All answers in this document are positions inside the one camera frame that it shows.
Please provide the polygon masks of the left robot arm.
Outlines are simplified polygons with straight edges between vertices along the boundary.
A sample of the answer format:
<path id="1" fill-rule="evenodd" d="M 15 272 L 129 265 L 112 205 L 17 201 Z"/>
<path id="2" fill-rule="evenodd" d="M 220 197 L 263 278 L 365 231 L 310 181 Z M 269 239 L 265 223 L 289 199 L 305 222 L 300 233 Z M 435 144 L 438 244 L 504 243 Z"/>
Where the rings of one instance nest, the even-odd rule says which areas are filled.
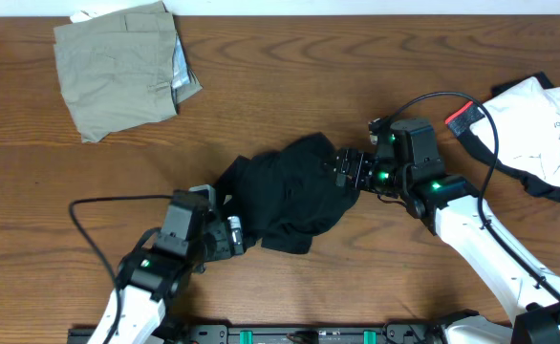
<path id="1" fill-rule="evenodd" d="M 221 214 L 211 185 L 175 191 L 162 226 L 146 232 L 121 260 L 113 295 L 88 341 L 151 342 L 192 273 L 244 253 L 241 220 Z"/>

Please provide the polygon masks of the black t-shirt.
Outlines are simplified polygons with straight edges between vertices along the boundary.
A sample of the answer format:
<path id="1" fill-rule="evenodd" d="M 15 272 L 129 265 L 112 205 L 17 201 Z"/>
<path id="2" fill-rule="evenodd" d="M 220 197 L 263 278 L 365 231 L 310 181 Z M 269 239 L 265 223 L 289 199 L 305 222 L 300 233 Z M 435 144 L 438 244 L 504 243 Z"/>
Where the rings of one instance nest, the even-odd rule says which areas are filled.
<path id="1" fill-rule="evenodd" d="M 224 216 L 241 220 L 244 249 L 261 247 L 306 254 L 353 207 L 359 192 L 338 186 L 325 163 L 335 153 L 322 133 L 280 151 L 240 156 L 213 187 Z"/>

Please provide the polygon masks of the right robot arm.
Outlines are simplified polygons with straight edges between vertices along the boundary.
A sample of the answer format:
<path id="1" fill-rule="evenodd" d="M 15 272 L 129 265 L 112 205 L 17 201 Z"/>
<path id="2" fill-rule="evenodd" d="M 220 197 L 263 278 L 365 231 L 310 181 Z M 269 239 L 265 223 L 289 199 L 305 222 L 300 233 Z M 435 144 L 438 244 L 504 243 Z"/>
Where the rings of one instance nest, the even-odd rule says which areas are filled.
<path id="1" fill-rule="evenodd" d="M 535 258 L 497 219 L 482 191 L 446 172 L 426 119 L 370 123 L 377 149 L 341 148 L 326 169 L 339 186 L 399 200 L 413 218 L 454 248 L 502 305 L 502 326 L 477 312 L 446 316 L 421 330 L 415 343 L 560 343 L 560 276 Z"/>

